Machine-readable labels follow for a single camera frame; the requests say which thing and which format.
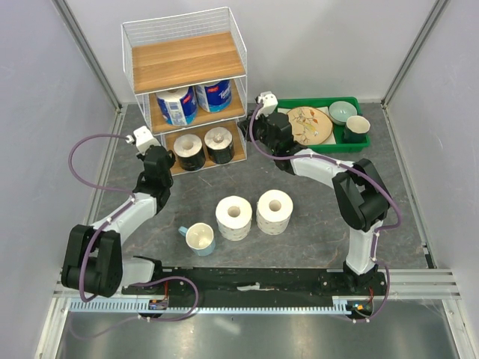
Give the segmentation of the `white wire wooden shelf rack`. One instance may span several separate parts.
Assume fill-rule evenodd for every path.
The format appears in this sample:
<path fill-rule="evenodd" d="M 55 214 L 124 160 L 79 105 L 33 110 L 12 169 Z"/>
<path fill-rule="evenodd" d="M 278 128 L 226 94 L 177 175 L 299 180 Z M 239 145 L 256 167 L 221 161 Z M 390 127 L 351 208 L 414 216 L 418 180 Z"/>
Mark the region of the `white wire wooden shelf rack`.
<path fill-rule="evenodd" d="M 167 149 L 181 135 L 204 135 L 223 126 L 231 131 L 234 162 L 247 158 L 237 123 L 247 115 L 247 50 L 229 7 L 125 22 L 122 28 L 123 71 L 145 123 Z M 169 124 L 156 94 L 166 90 L 228 80 L 230 105 L 219 112 L 199 108 L 190 124 Z"/>

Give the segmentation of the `black roll front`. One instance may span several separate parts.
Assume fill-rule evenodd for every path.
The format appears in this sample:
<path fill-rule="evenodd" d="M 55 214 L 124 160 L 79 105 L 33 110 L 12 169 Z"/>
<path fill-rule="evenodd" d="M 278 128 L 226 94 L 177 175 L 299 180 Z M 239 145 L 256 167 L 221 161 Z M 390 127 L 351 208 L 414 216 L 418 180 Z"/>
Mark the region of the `black roll front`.
<path fill-rule="evenodd" d="M 206 163 L 203 143 L 197 135 L 178 137 L 174 142 L 174 152 L 180 167 L 185 171 L 200 170 Z"/>

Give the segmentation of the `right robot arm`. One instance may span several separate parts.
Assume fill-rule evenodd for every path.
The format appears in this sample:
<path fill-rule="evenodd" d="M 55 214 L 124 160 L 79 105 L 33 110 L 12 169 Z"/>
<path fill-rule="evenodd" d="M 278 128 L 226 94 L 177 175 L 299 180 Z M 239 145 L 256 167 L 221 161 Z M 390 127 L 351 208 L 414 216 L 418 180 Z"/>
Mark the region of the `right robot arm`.
<path fill-rule="evenodd" d="M 247 141 L 262 143 L 276 167 L 292 175 L 307 177 L 332 188 L 342 219 L 350 228 L 349 251 L 343 264 L 344 289 L 362 293 L 378 270 L 376 245 L 379 229 L 387 217 L 390 203 L 380 175 L 371 161 L 342 162 L 301 145 L 294 140 L 287 115 L 273 112 L 253 114 L 238 123 Z"/>

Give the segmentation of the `white floral roll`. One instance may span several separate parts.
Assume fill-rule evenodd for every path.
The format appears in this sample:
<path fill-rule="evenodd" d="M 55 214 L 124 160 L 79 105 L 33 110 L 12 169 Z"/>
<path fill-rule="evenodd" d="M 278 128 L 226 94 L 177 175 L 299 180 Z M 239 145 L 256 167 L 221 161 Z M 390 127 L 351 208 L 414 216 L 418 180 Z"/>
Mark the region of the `white floral roll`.
<path fill-rule="evenodd" d="M 268 190 L 257 202 L 256 222 L 265 234 L 278 235 L 286 230 L 292 212 L 293 201 L 287 193 Z"/>
<path fill-rule="evenodd" d="M 221 235 L 232 242 L 244 239 L 252 223 L 251 204 L 242 197 L 229 196 L 216 206 L 216 221 Z"/>

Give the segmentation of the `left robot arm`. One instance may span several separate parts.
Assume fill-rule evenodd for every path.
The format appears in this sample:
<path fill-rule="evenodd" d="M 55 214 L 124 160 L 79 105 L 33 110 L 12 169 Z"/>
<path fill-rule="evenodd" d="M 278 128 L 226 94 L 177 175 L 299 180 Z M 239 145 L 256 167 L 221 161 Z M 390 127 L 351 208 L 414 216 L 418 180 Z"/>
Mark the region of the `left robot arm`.
<path fill-rule="evenodd" d="M 161 145 L 152 145 L 138 157 L 144 170 L 129 199 L 100 222 L 77 224 L 70 231 L 61 283 L 78 290 L 83 302 L 98 296 L 108 298 L 117 291 L 123 277 L 124 241 L 157 215 L 170 197 L 174 153 Z"/>

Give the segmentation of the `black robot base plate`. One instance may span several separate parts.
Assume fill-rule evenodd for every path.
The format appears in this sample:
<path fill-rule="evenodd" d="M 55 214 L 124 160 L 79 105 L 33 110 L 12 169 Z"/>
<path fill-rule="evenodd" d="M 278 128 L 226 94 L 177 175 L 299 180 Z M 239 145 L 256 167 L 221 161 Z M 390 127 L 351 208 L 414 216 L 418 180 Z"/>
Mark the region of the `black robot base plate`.
<path fill-rule="evenodd" d="M 141 298 L 167 295 L 170 308 L 191 307 L 195 291 L 199 308 L 322 307 L 334 296 L 379 297 L 386 293 L 385 275 L 374 269 L 360 279 L 327 269 L 184 268 L 163 267 L 153 273 L 166 283 L 124 286 L 124 295 Z"/>

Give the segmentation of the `black paper towel roll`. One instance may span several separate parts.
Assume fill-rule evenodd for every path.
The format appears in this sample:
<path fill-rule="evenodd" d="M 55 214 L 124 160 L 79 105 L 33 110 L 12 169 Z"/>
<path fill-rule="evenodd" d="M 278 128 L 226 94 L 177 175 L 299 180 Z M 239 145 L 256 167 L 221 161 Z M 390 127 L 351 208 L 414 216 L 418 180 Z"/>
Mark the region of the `black paper towel roll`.
<path fill-rule="evenodd" d="M 234 157 L 232 133 L 225 127 L 215 127 L 204 136 L 204 143 L 210 160 L 217 165 L 231 162 Z"/>

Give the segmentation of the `blue roll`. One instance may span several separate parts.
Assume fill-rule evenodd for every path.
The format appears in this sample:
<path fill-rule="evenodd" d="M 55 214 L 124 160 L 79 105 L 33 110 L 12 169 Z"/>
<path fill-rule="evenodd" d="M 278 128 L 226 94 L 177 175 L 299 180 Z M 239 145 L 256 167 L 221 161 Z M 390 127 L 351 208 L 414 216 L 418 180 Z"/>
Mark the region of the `blue roll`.
<path fill-rule="evenodd" d="M 232 100 L 231 81 L 229 79 L 196 85 L 195 92 L 199 106 L 209 113 L 224 110 Z"/>
<path fill-rule="evenodd" d="M 198 113 L 193 86 L 156 92 L 156 101 L 167 124 L 187 126 Z"/>

